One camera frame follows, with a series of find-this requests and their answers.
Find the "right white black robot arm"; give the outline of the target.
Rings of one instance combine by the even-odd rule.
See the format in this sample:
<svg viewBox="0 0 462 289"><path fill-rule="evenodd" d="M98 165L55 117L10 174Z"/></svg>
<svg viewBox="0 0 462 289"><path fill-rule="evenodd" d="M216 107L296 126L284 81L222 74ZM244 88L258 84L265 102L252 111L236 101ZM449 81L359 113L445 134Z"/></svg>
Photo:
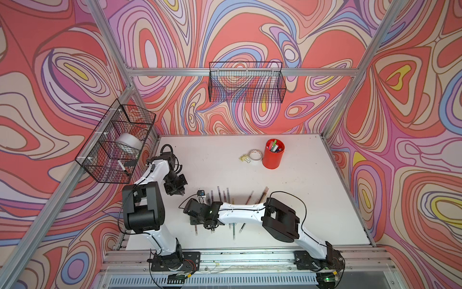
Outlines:
<svg viewBox="0 0 462 289"><path fill-rule="evenodd" d="M255 205L235 205L221 201L206 204L190 199L179 208L190 217L190 224L203 225L207 230L231 223L252 223L263 227L279 242L295 243L302 248L294 252L294 264L299 270L339 272L346 267L340 251L329 242L309 233L296 211L273 197Z"/></svg>

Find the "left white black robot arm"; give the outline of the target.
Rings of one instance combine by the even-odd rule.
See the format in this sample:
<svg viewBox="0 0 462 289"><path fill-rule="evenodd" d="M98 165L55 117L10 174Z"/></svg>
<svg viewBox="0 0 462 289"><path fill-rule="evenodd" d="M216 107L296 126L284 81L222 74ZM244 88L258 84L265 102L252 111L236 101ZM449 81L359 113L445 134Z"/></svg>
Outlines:
<svg viewBox="0 0 462 289"><path fill-rule="evenodd" d="M148 159L140 179L122 189L124 227L144 235L155 249L152 264L174 271L182 267L184 255L176 237L168 230L162 191L169 196L184 196L187 185L182 165L172 145L162 146L160 155Z"/></svg>

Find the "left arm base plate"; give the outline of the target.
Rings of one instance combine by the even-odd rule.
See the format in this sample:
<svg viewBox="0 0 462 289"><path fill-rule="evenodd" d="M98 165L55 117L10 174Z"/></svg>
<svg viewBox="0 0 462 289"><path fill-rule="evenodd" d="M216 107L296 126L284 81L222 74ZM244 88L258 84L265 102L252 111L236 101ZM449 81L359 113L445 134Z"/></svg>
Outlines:
<svg viewBox="0 0 462 289"><path fill-rule="evenodd" d="M148 259L152 272L186 272L193 273L200 268L201 253L197 251L169 256L159 256L155 254Z"/></svg>

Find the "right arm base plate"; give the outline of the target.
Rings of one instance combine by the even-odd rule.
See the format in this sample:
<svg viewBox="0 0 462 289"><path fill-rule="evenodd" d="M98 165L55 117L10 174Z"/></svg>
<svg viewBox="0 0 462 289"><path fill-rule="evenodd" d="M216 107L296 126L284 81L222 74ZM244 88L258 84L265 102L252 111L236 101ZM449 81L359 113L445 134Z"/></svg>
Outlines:
<svg viewBox="0 0 462 289"><path fill-rule="evenodd" d="M320 272L322 270L341 271L345 268L345 260L338 250L328 250L325 259L315 259L302 250L294 251L294 257L294 264L298 270Z"/></svg>

